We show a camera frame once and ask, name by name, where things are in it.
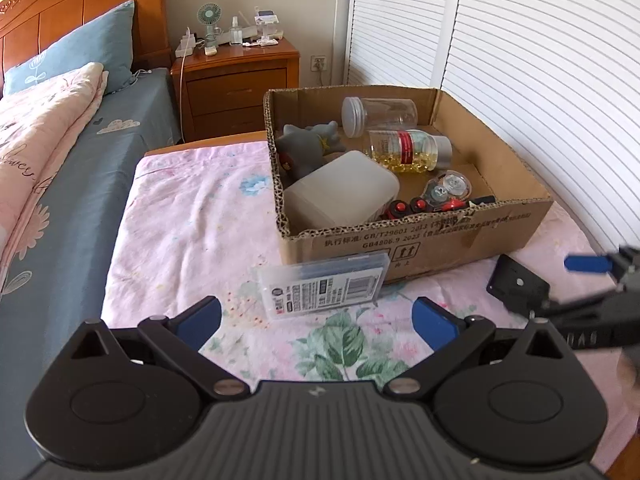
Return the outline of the white phone stand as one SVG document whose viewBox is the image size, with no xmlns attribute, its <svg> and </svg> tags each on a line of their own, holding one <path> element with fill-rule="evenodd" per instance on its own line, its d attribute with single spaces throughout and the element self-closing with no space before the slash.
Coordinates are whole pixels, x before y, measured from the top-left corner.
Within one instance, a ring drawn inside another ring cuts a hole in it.
<svg viewBox="0 0 640 480">
<path fill-rule="evenodd" d="M 273 10 L 255 9 L 255 26 L 259 34 L 258 44 L 263 47 L 275 46 L 279 40 L 276 37 L 279 19 Z"/>
</svg>

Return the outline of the wall power socket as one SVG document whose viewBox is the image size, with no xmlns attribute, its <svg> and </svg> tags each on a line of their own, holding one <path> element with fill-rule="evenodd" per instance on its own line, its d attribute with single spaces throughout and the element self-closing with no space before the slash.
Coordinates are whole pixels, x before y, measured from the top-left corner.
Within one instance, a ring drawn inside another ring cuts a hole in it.
<svg viewBox="0 0 640 480">
<path fill-rule="evenodd" d="M 324 55 L 313 55 L 310 58 L 310 70 L 312 72 L 326 71 L 326 57 Z"/>
</svg>

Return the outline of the blue bed sheet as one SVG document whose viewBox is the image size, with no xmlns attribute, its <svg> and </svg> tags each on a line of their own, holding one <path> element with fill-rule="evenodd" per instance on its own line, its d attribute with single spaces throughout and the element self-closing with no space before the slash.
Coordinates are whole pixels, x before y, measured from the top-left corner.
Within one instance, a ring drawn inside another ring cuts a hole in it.
<svg viewBox="0 0 640 480">
<path fill-rule="evenodd" d="M 26 402 L 82 321 L 100 315 L 106 276 L 134 170 L 179 139 L 168 71 L 156 68 L 104 96 L 40 196 L 1 289 L 1 475 L 40 462 Z"/>
</svg>

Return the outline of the pink folded quilt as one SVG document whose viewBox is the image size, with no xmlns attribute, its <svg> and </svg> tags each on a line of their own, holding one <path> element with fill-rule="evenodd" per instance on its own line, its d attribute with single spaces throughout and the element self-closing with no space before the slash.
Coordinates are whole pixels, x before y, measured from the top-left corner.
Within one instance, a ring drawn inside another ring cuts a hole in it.
<svg viewBox="0 0 640 480">
<path fill-rule="evenodd" d="M 1 100 L 1 274 L 40 195 L 101 105 L 108 81 L 90 62 Z"/>
</svg>

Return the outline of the black cube red buttons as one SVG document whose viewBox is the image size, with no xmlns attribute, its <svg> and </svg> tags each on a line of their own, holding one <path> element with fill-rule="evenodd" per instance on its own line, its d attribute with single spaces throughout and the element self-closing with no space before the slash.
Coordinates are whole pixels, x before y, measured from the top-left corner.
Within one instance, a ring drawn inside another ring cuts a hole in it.
<svg viewBox="0 0 640 480">
<path fill-rule="evenodd" d="M 445 203 L 432 206 L 423 197 L 415 197 L 409 203 L 403 200 L 393 200 L 380 215 L 380 220 L 396 220 L 412 216 L 413 214 L 431 214 L 432 212 L 445 212 L 464 209 L 471 206 L 494 204 L 496 198 L 493 195 L 472 198 L 472 200 L 459 200 L 450 198 Z"/>
</svg>

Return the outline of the pink floral cloth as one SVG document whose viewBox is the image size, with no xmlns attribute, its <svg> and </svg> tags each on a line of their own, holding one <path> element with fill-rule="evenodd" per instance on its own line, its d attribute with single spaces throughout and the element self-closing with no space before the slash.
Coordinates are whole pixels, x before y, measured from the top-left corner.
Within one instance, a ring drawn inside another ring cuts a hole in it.
<svg viewBox="0 0 640 480">
<path fill-rule="evenodd" d="M 103 319 L 130 327 L 154 314 L 175 316 L 213 295 L 224 320 L 203 352 L 250 385 L 386 382 L 431 352 L 410 320 L 421 296 L 460 318 L 522 325 L 488 294 L 495 266 L 489 259 L 385 285 L 368 304 L 271 321 L 258 278 L 280 264 L 279 245 L 265 142 L 146 156 L 120 222 Z"/>
</svg>

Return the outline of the wooden headboard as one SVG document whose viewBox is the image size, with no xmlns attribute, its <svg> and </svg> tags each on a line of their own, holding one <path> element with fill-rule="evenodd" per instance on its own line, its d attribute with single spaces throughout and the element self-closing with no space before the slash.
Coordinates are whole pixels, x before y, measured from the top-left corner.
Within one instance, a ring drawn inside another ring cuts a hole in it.
<svg viewBox="0 0 640 480">
<path fill-rule="evenodd" d="M 1 70 L 28 61 L 75 28 L 127 0 L 1 0 Z M 166 0 L 132 0 L 134 68 L 169 67 L 174 60 Z"/>
</svg>

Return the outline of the correction tape dispenser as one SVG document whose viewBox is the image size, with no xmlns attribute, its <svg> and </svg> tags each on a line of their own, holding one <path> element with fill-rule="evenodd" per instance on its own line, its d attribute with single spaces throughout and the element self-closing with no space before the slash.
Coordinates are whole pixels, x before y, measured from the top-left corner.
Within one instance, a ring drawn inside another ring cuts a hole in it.
<svg viewBox="0 0 640 480">
<path fill-rule="evenodd" d="M 429 210 L 445 211 L 465 207 L 471 193 L 472 184 L 464 174 L 447 170 L 427 182 L 422 197 Z"/>
</svg>

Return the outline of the black plate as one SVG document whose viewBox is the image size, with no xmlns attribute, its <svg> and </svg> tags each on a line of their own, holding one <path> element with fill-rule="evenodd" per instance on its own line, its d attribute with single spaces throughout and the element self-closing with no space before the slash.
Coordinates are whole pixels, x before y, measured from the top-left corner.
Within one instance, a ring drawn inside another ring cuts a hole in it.
<svg viewBox="0 0 640 480">
<path fill-rule="evenodd" d="M 529 318 L 542 311 L 549 300 L 550 285 L 508 255 L 501 255 L 492 271 L 486 292 L 512 313 Z"/>
</svg>

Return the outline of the clear pen refill case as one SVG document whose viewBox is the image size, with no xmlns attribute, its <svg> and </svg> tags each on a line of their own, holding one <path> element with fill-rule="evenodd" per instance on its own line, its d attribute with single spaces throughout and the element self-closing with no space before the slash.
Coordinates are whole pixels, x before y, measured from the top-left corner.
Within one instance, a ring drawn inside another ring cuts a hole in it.
<svg viewBox="0 0 640 480">
<path fill-rule="evenodd" d="M 366 304 L 378 298 L 389 267 L 387 252 L 369 252 L 262 268 L 262 303 L 273 320 Z"/>
</svg>

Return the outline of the white translucent plastic box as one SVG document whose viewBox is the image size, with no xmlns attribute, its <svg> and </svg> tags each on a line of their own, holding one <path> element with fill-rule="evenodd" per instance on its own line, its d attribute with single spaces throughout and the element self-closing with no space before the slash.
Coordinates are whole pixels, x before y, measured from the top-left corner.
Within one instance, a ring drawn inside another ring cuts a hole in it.
<svg viewBox="0 0 640 480">
<path fill-rule="evenodd" d="M 400 182 L 360 151 L 349 151 L 297 180 L 283 192 L 294 231 L 360 226 L 396 200 Z"/>
</svg>

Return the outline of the small green desk fan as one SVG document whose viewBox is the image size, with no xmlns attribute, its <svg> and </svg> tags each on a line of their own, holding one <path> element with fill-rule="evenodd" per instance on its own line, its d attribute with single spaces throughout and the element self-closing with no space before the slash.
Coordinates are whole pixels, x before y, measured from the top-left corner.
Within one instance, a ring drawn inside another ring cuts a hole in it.
<svg viewBox="0 0 640 480">
<path fill-rule="evenodd" d="M 217 54 L 218 22 L 221 8 L 217 3 L 208 2 L 198 9 L 198 21 L 205 26 L 204 53 L 206 56 Z"/>
</svg>

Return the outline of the blue pillow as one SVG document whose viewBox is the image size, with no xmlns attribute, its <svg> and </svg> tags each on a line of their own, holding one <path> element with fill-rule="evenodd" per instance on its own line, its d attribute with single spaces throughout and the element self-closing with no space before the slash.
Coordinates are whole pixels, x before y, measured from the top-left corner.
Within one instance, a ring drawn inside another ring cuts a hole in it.
<svg viewBox="0 0 640 480">
<path fill-rule="evenodd" d="M 20 92 L 90 62 L 101 63 L 107 71 L 106 93 L 119 90 L 132 75 L 132 24 L 134 0 L 127 0 L 77 27 L 28 61 L 7 70 L 3 94 L 9 96 Z"/>
</svg>

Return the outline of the white power strip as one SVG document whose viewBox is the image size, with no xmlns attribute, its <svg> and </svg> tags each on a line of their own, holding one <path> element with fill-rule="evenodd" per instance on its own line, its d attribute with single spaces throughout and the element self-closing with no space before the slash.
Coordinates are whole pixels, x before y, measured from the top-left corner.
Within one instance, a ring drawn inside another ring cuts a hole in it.
<svg viewBox="0 0 640 480">
<path fill-rule="evenodd" d="M 186 29 L 186 32 L 182 35 L 178 47 L 175 50 L 176 58 L 186 58 L 193 54 L 196 46 L 196 38 L 190 28 Z"/>
</svg>

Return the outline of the clear plastic jar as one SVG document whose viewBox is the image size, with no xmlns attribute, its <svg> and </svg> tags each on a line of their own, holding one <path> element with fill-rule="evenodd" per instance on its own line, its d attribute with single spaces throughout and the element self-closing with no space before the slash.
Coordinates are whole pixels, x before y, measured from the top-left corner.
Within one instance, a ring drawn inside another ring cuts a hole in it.
<svg viewBox="0 0 640 480">
<path fill-rule="evenodd" d="M 346 96 L 342 103 L 342 126 L 349 138 L 369 130 L 406 130 L 418 125 L 418 110 L 410 99 L 371 99 Z"/>
</svg>

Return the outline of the brown cardboard box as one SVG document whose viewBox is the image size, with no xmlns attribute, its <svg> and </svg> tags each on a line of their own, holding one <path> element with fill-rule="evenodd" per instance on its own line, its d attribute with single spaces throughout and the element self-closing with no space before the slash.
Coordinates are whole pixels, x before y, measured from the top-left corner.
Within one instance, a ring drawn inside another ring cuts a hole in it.
<svg viewBox="0 0 640 480">
<path fill-rule="evenodd" d="M 384 250 L 390 257 L 387 277 L 393 281 L 514 252 L 532 238 L 551 208 L 551 195 L 506 142 L 445 91 L 394 86 L 269 90 L 264 95 L 268 148 L 276 147 L 287 124 L 307 127 L 340 119 L 348 96 L 413 100 L 420 128 L 451 141 L 452 166 L 471 181 L 473 196 L 494 196 L 495 200 L 403 219 L 305 230 L 286 214 L 283 193 L 288 178 L 278 156 L 272 154 L 274 211 L 283 262 Z"/>
</svg>

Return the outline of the clear spray bottle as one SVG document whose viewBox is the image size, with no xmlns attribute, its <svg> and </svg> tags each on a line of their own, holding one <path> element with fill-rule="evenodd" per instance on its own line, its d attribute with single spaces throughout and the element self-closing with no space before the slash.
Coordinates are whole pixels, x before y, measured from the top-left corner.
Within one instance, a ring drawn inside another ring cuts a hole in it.
<svg viewBox="0 0 640 480">
<path fill-rule="evenodd" d="M 243 43 L 243 29 L 240 26 L 239 17 L 237 15 L 232 16 L 229 38 L 229 44 L 232 46 L 240 46 Z"/>
</svg>

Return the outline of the wooden nightstand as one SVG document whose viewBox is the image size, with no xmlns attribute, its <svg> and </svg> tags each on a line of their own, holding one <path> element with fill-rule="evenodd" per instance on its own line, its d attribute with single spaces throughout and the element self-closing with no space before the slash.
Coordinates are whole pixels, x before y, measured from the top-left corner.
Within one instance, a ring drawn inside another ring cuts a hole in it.
<svg viewBox="0 0 640 480">
<path fill-rule="evenodd" d="M 222 46 L 207 56 L 201 49 L 176 58 L 171 67 L 186 142 L 264 128 L 267 91 L 296 88 L 300 54 L 288 40 L 270 47 Z"/>
</svg>

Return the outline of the capsule bottle silver cap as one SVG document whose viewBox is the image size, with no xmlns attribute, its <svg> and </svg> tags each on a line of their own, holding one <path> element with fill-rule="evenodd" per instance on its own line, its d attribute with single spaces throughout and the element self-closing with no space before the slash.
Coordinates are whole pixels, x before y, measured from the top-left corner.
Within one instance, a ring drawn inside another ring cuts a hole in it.
<svg viewBox="0 0 640 480">
<path fill-rule="evenodd" d="M 395 174 L 422 174 L 449 169 L 452 144 L 446 136 L 419 129 L 370 130 L 367 155 Z"/>
</svg>

